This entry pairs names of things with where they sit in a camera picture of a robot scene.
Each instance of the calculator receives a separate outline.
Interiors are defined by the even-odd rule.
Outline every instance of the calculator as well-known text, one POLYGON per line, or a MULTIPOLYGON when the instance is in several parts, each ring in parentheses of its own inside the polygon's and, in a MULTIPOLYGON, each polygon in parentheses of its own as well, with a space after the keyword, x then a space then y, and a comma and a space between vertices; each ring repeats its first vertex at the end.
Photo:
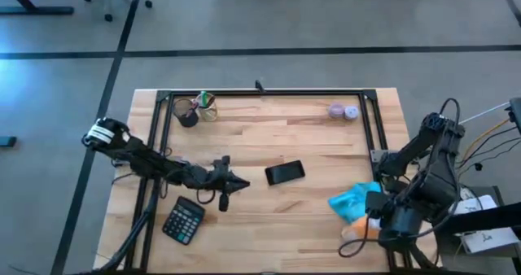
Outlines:
POLYGON ((163 232, 174 240, 188 245, 203 221, 204 208, 179 196, 169 218, 164 222, 163 232))

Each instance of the orange object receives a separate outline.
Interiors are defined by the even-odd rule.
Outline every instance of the orange object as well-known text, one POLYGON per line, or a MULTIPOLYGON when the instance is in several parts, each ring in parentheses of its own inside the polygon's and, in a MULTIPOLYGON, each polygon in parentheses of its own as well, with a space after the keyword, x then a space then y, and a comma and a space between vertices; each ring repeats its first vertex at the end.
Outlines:
MULTIPOLYGON (((374 222, 371 223, 367 230, 367 238, 378 238, 378 234, 380 232, 378 225, 374 225, 374 222)), ((342 238, 347 242, 349 240, 358 239, 358 238, 364 238, 364 234, 366 231, 366 222, 367 222, 367 215, 363 216, 362 218, 359 218, 351 225, 344 226, 342 228, 342 238)))

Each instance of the wooden tabletop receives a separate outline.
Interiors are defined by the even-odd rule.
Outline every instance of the wooden tabletop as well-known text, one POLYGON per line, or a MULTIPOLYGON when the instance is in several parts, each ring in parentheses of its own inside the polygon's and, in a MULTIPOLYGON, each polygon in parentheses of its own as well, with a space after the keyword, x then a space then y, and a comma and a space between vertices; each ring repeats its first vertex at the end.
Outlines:
MULTIPOLYGON (((136 90, 130 109, 131 133, 144 142, 155 92, 136 90)), ((398 94, 391 88, 377 89, 377 93, 388 146, 399 150, 409 135, 398 94)), ((388 271, 385 250, 376 243, 367 243, 352 259, 337 254, 340 231, 346 222, 332 211, 327 200, 355 183, 372 181, 373 176, 361 117, 354 121, 330 119, 327 107, 332 102, 359 106, 356 96, 234 96, 216 100, 219 118, 215 122, 200 121, 186 129, 173 117, 168 139, 168 147, 173 150, 170 158, 182 157, 210 169, 212 160, 230 155, 231 169, 251 186, 230 196, 228 212, 218 211, 218 196, 205 205, 204 222, 188 246, 167 237, 161 228, 178 195, 196 200, 195 191, 170 186, 167 198, 158 203, 148 271, 388 271), (268 186, 266 167, 298 159, 304 165, 305 178, 268 186)), ((369 111, 376 136, 370 106, 369 111)), ((159 148, 164 107, 161 113, 155 148, 159 148)), ((118 169, 116 175, 128 171, 118 169)), ((129 233, 138 183, 138 177, 129 177, 112 187, 95 267, 106 263, 104 257, 112 256, 129 233)), ((433 259, 433 236, 421 238, 418 245, 433 259)), ((139 243, 136 258, 140 258, 141 246, 139 243)))

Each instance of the black floor stripe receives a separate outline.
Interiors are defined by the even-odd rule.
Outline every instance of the black floor stripe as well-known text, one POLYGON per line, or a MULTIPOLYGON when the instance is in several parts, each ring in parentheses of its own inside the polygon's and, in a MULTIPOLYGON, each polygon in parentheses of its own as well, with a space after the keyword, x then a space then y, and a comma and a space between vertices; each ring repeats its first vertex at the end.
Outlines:
MULTIPOLYGON (((105 88, 103 89, 103 94, 99 103, 98 112, 96 113, 96 119, 105 116, 105 114, 107 113, 108 104, 112 96, 112 91, 114 90, 114 84, 116 83, 117 74, 120 70, 121 61, 123 60, 125 47, 129 40, 130 30, 132 29, 132 25, 134 23, 136 10, 138 9, 138 4, 139 0, 133 0, 130 5, 129 14, 127 15, 127 19, 125 21, 125 26, 123 27, 123 31, 121 32, 117 52, 114 54, 115 57, 112 62, 111 70, 108 73, 107 82, 105 83, 105 88)), ((63 228, 62 237, 59 241, 58 250, 56 252, 55 260, 50 271, 50 275, 61 275, 63 274, 63 271, 65 269, 68 252, 71 247, 72 238, 74 236, 74 230, 78 221, 78 216, 80 215, 81 205, 83 203, 85 190, 89 182, 89 176, 93 162, 94 152, 86 151, 83 163, 81 165, 81 170, 78 177, 78 182, 76 184, 76 189, 74 190, 74 195, 72 196, 72 202, 68 211, 67 220, 65 221, 65 226, 63 228)))
POLYGON ((221 50, 148 50, 126 51, 126 58, 198 57, 198 56, 238 56, 238 55, 359 55, 359 54, 399 54, 399 53, 441 53, 441 52, 491 52, 520 51, 521 45, 483 46, 381 46, 381 47, 327 47, 327 48, 253 48, 221 50))
POLYGON ((115 51, 0 53, 0 59, 112 59, 115 51))
POLYGON ((506 0, 506 3, 517 19, 519 26, 521 26, 521 11, 519 11, 518 6, 515 5, 514 0, 506 0))

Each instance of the black metal frame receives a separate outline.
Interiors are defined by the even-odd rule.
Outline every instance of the black metal frame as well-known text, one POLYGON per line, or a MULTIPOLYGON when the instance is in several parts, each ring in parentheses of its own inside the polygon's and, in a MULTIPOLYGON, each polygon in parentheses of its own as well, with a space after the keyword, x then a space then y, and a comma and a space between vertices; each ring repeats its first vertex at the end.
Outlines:
MULTIPOLYGON (((196 90, 158 90, 156 97, 155 97, 155 106, 154 106, 154 112, 152 114, 152 122, 151 122, 151 129, 149 132, 149 138, 147 145, 149 147, 154 146, 155 142, 155 136, 157 134, 157 125, 159 122, 160 117, 160 111, 165 102, 168 102, 167 111, 164 118, 164 127, 163 132, 161 134, 161 140, 160 140, 160 152, 164 153, 167 141, 168 141, 168 135, 169 135, 169 128, 170 128, 170 121, 172 119, 172 106, 173 106, 173 100, 176 97, 184 97, 184 96, 193 96, 195 97, 198 94, 199 91, 196 90)), ((358 100, 360 102, 360 108, 361 108, 361 118, 362 123, 364 125, 364 131, 366 133, 366 143, 368 152, 371 150, 374 150, 374 140, 373 140, 373 134, 370 127, 370 120, 369 120, 369 113, 367 110, 367 101, 371 102, 371 105, 373 107, 373 113, 374 113, 374 122, 376 124, 377 133, 379 137, 379 143, 380 147, 383 150, 387 149, 387 139, 385 137, 385 131, 383 130, 383 121, 382 116, 380 114, 379 109, 379 103, 378 103, 378 97, 376 94, 376 90, 374 89, 266 89, 262 93, 259 90, 256 89, 217 89, 217 90, 208 90, 209 93, 214 94, 216 96, 302 96, 302 95, 313 95, 313 96, 319 96, 319 95, 343 95, 343 96, 356 96, 358 97, 358 100)), ((374 175, 374 166, 375 163, 372 162, 369 154, 369 161, 371 164, 371 170, 374 175)), ((154 185, 152 187, 152 196, 158 196, 157 192, 159 191, 160 184, 158 181, 154 182, 154 185)), ((136 200, 136 205, 134 209, 134 218, 133 218, 133 226, 138 220, 138 218, 141 216, 143 203, 145 199, 145 193, 147 191, 147 181, 141 180, 138 188, 138 197, 136 200)), ((151 249, 151 239, 153 234, 153 225, 154 225, 154 219, 155 219, 155 209, 153 210, 153 215, 151 216, 151 220, 148 222, 147 225, 147 231, 145 233, 145 238, 143 241, 143 252, 141 256, 141 261, 139 268, 141 270, 147 270, 148 266, 148 258, 150 255, 150 249, 151 249)), ((134 264, 134 255, 135 255, 135 244, 131 246, 129 249, 129 252, 126 256, 125 260, 125 269, 132 268, 134 264)), ((394 253, 391 251, 387 251, 387 261, 389 264, 390 271, 393 272, 400 272, 400 271, 413 271, 411 270, 412 260, 410 259, 409 254, 402 254, 404 255, 404 268, 397 267, 396 265, 396 259, 394 256, 394 253)))
POLYGON ((17 0, 21 7, 0 7, 0 15, 72 15, 73 7, 36 7, 30 0, 17 0))

